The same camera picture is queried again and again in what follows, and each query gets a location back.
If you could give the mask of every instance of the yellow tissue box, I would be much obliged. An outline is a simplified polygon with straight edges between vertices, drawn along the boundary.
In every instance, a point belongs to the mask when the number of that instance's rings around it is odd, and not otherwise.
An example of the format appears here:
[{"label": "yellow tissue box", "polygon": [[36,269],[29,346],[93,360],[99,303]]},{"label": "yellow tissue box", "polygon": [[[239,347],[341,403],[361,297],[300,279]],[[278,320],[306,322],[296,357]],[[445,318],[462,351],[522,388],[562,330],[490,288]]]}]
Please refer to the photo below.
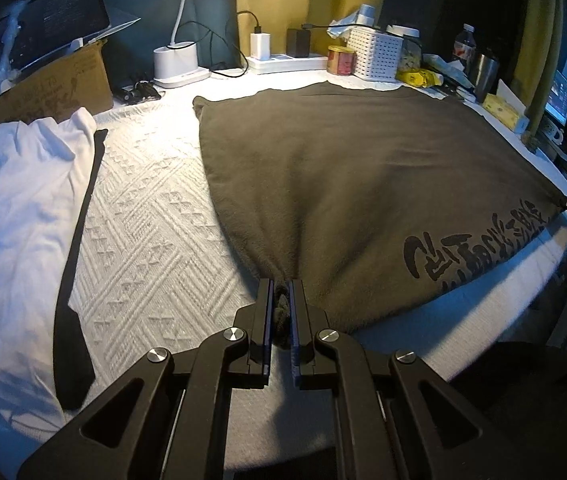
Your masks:
[{"label": "yellow tissue box", "polygon": [[530,123],[528,117],[521,115],[505,99],[494,94],[486,96],[483,107],[515,134],[524,133]]}]

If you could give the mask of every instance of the yellow lid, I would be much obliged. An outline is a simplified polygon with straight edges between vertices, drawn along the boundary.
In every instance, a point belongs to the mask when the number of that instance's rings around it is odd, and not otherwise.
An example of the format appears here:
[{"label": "yellow lid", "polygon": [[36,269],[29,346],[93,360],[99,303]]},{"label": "yellow lid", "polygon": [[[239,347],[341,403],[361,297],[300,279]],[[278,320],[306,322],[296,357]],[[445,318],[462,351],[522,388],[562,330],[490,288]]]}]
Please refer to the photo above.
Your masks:
[{"label": "yellow lid", "polygon": [[328,50],[333,50],[335,52],[343,52],[344,54],[354,54],[355,50],[353,48],[349,48],[347,46],[339,46],[339,45],[330,45]]}]

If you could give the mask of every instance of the white lamp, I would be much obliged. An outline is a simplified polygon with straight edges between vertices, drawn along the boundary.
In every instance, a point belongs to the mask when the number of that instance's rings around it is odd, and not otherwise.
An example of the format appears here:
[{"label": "white lamp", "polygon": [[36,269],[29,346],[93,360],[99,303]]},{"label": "white lamp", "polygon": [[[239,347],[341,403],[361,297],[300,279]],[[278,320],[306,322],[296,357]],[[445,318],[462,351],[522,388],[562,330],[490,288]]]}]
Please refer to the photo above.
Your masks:
[{"label": "white lamp", "polygon": [[210,76],[210,70],[199,66],[194,42],[174,42],[184,6],[185,0],[181,0],[170,43],[154,50],[154,83],[163,88],[177,88]]}]

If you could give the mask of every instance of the cardboard box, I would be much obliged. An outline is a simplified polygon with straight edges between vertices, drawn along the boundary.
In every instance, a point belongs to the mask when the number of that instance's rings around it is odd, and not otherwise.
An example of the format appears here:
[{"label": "cardboard box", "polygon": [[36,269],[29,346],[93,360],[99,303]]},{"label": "cardboard box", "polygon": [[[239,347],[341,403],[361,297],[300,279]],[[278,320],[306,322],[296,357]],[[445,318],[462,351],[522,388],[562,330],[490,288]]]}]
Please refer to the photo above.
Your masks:
[{"label": "cardboard box", "polygon": [[81,107],[95,115],[112,108],[103,66],[105,40],[84,46],[40,68],[0,95],[0,124],[52,117],[61,122]]}]

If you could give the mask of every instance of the white basket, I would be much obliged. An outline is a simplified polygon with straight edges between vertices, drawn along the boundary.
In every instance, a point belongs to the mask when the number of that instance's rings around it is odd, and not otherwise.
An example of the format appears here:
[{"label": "white basket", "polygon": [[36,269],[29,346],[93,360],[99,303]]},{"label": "white basket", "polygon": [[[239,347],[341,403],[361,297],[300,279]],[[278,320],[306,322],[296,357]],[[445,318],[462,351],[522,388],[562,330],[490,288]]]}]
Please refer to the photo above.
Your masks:
[{"label": "white basket", "polygon": [[353,27],[348,47],[356,51],[355,75],[365,81],[394,81],[403,38]]}]

